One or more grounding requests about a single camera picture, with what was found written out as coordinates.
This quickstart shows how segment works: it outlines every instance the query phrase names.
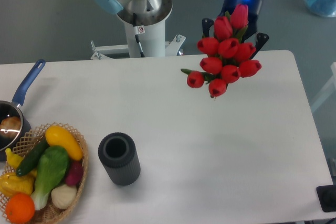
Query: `tulip bouquet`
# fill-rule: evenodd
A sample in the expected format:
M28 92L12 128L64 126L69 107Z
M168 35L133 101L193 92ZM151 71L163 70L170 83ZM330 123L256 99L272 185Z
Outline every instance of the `tulip bouquet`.
M212 98L226 92L227 86L240 77L251 77L260 69L258 60L251 57L256 51L252 43L243 43L242 39L248 26L248 7L238 4L230 15L219 16L214 21L214 37L205 37L197 43L199 51L208 55L199 63L205 72L181 69L188 75L187 84L191 88L200 88L204 82Z

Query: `garlic bulb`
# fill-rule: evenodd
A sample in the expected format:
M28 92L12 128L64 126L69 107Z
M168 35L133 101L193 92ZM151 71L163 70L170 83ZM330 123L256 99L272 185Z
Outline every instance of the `garlic bulb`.
M52 203L59 209L67 209L75 199L76 194L76 186L61 185L51 191Z

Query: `blue pan handle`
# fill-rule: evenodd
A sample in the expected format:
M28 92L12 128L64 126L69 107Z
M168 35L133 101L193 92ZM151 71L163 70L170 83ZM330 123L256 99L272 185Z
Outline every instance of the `blue pan handle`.
M21 82L20 86L17 88L12 102L23 105L26 97L26 93L32 82L35 80L35 78L38 76L38 74L41 72L42 68L46 64L45 60L38 60L33 68L30 70L30 72L27 74L25 79Z

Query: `ribbed black cup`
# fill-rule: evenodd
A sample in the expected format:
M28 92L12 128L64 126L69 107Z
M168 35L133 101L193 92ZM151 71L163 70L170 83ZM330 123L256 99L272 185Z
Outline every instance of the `ribbed black cup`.
M100 142L98 156L110 179L117 185L126 186L140 175L140 163L131 137L115 132Z

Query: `red tulip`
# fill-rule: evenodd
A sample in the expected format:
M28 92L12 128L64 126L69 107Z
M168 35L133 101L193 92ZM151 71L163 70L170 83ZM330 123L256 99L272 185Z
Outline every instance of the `red tulip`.
M199 65L204 71L212 74L218 74L222 70L222 61L216 57L203 58Z
M225 16L219 16L215 20L214 32L219 41L228 39L232 36L232 26Z
M234 83L240 77L240 71L238 67L233 65L223 66L222 71L220 72L222 80L226 83Z
M218 97L226 91L226 83L222 79L212 80L209 84L209 92L211 97Z
M238 50L234 55L234 59L238 63L241 63L243 61L248 60L255 51L256 48L253 46L251 42L239 44Z
M213 37L207 37L207 38L201 39L197 43L197 48L199 49L199 51L207 55L215 55L218 50L218 45L219 45L219 42L217 39Z
M236 38L226 39L219 43L218 53L225 59L232 58L238 51L239 40Z
M191 88L200 88L204 83L204 76L198 71L188 74L187 84Z
M241 77L254 76L259 71L260 68L261 64L258 60L244 61L239 65L240 76Z
M247 15L247 5L238 4L230 17L230 23L232 27L236 29L242 29L247 26Z

